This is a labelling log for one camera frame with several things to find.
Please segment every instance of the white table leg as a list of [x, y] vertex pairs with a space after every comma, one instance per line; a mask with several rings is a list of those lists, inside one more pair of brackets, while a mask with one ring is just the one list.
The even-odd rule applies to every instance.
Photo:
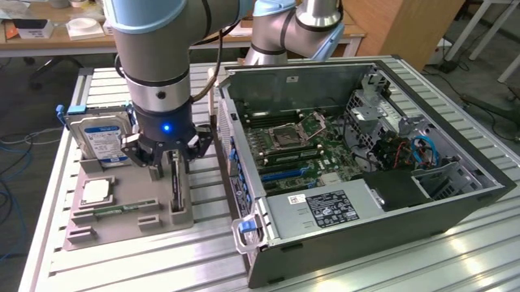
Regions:
[[446, 58], [445, 58], [446, 61], [450, 61], [453, 59], [454, 55], [457, 54], [458, 49], [461, 48], [462, 43], [468, 39], [468, 36], [469, 36], [470, 32], [473, 31], [474, 26], [477, 25], [478, 20], [482, 17], [485, 11], [488, 10], [489, 6], [490, 6], [490, 1], [488, 1], [488, 0], [484, 1], [484, 3], [481, 4], [481, 6], [478, 8], [477, 13], [474, 13], [473, 18], [469, 21], [469, 23], [468, 23], [468, 25], [466, 25], [466, 27], [465, 27], [465, 29], [462, 31], [461, 36], [458, 37], [457, 41], [454, 42], [454, 45], [453, 45], [452, 49], [448, 52], [448, 55], [446, 55]]
[[361, 38], [351, 38], [350, 43], [347, 43], [347, 46], [345, 48], [345, 52], [342, 53], [342, 56], [343, 57], [355, 57], [359, 45], [361, 45]]
[[513, 63], [509, 65], [509, 67], [505, 69], [502, 75], [498, 77], [498, 82], [504, 83], [506, 79], [509, 78], [513, 71], [520, 67], [520, 55], [514, 59]]
[[469, 59], [472, 61], [478, 57], [478, 54], [480, 54], [481, 50], [488, 45], [489, 40], [492, 39], [492, 37], [494, 36], [496, 32], [501, 28], [505, 20], [508, 19], [508, 17], [510, 16], [512, 12], [514, 11], [518, 3], [520, 3], [518, 1], [514, 1], [513, 3], [510, 3], [508, 9], [504, 11], [504, 13], [498, 17], [498, 19], [494, 21], [493, 27], [490, 28], [490, 30], [485, 34], [485, 37], [481, 39], [478, 46], [476, 47], [472, 55], [469, 56]]

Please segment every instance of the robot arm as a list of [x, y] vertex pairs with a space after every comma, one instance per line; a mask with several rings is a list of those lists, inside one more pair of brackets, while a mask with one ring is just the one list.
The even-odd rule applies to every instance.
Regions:
[[[192, 44], [236, 23], [252, 0], [107, 0], [105, 16], [129, 89], [140, 132], [121, 149], [141, 167], [157, 167], [165, 151], [187, 161], [211, 144], [208, 125], [191, 120], [190, 56]], [[287, 61], [286, 50], [326, 60], [341, 39], [342, 5], [337, 0], [256, 0], [247, 64]], [[192, 146], [188, 142], [198, 135]]]
[[325, 61], [333, 54], [345, 30], [342, 2], [304, 0], [256, 0], [252, 41], [247, 65], [287, 62], [287, 50]]
[[123, 139], [123, 151], [143, 167], [159, 165], [169, 150], [179, 150], [190, 161], [204, 154], [211, 135], [208, 127], [196, 128], [191, 120], [188, 49], [244, 17], [251, 0], [104, 3], [140, 127], [137, 135]]

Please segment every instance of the wooden cabinet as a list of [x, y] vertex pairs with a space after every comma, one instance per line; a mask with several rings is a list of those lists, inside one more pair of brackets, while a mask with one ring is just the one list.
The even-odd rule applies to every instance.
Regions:
[[366, 31], [358, 56], [399, 55], [421, 70], [464, 0], [342, 0]]

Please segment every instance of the power supply label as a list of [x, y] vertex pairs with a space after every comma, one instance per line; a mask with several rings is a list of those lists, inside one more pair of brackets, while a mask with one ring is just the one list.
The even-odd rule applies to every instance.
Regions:
[[321, 228], [359, 219], [342, 190], [306, 198], [315, 223]]

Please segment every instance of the white bowl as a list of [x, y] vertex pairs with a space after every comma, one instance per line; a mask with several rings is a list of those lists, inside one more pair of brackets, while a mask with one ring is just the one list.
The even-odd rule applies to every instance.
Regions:
[[76, 18], [68, 22], [68, 27], [79, 32], [89, 32], [97, 25], [92, 18]]

